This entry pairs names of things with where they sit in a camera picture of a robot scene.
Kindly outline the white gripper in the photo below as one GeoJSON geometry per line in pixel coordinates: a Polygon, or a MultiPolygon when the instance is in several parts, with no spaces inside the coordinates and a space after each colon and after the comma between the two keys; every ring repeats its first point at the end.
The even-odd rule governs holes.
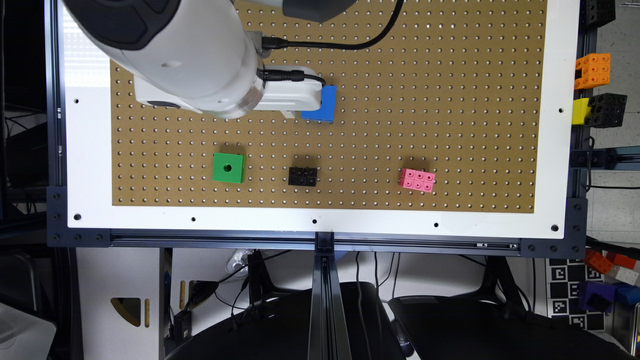
{"type": "Polygon", "coordinates": [[[320,108],[323,79],[312,69],[304,66],[270,65],[259,68],[257,76],[263,80],[259,88],[262,95],[259,102],[250,100],[248,103],[219,104],[214,109],[191,105],[137,76],[133,77],[133,85],[136,100],[142,104],[193,112],[281,111],[286,119],[294,119],[295,111],[320,108]]]}

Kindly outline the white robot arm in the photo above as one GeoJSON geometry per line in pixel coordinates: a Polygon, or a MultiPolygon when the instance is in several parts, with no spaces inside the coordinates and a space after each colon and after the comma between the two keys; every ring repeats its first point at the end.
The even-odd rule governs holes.
{"type": "Polygon", "coordinates": [[[134,76],[139,102],[237,118],[315,111],[325,85],[304,66],[265,64],[284,41],[248,31],[232,1],[65,0],[86,36],[134,76]]]}

